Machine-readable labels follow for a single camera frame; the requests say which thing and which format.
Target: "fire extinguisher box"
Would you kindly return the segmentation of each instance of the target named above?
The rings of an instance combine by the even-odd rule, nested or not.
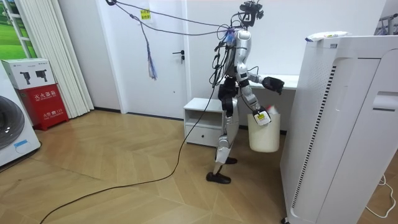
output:
[[[18,92],[35,129],[46,131],[53,125],[69,121],[57,84]]]

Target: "washing machine door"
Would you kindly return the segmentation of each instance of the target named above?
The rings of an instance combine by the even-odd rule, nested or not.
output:
[[[0,149],[13,143],[24,130],[25,117],[13,101],[0,96]]]

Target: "air purifier vent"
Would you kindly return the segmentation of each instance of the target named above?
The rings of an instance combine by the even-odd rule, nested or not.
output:
[[[336,71],[336,66],[333,66],[332,69],[331,69],[330,76],[329,76],[328,84],[326,85],[325,93],[323,95],[323,100],[322,100],[321,107],[319,109],[318,118],[317,118],[317,120],[315,122],[315,127],[313,129],[313,133],[312,133],[312,137],[311,137],[311,140],[310,140],[310,144],[308,146],[308,151],[307,151],[307,154],[305,155],[304,165],[303,165],[303,168],[302,168],[302,171],[301,171],[301,174],[300,174],[300,178],[298,180],[297,188],[296,188],[296,191],[294,193],[294,199],[293,199],[293,203],[292,203],[292,208],[295,207],[295,204],[296,204],[296,201],[297,201],[297,197],[299,196],[299,192],[300,192],[301,184],[303,182],[305,170],[307,169],[307,166],[308,166],[308,160],[310,159],[310,156],[311,156],[312,146],[313,146],[313,143],[315,142],[315,137],[317,136],[319,123],[321,121],[323,109],[325,109],[326,99],[328,98],[330,86],[331,86],[333,77],[335,75],[335,71]]]

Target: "wooden floor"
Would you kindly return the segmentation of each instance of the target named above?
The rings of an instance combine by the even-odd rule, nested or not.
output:
[[[168,175],[183,140],[183,123],[93,111],[37,135],[40,151],[0,174],[2,224],[39,223],[55,207],[82,195]],[[171,178],[85,198],[45,223],[277,224],[286,216],[281,151],[251,151],[247,131],[240,130],[232,150],[239,162],[223,169],[233,178],[229,185],[205,180],[214,153],[211,147],[186,144]],[[397,174],[398,157],[386,175],[395,189]],[[377,188],[370,206],[384,212],[388,195],[387,187]],[[360,223],[398,223],[398,212],[382,220],[365,211]]]

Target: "white bucket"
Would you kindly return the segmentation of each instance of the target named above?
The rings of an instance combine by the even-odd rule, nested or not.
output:
[[[279,149],[280,114],[270,114],[271,122],[259,126],[248,114],[250,148],[256,152],[276,152]]]

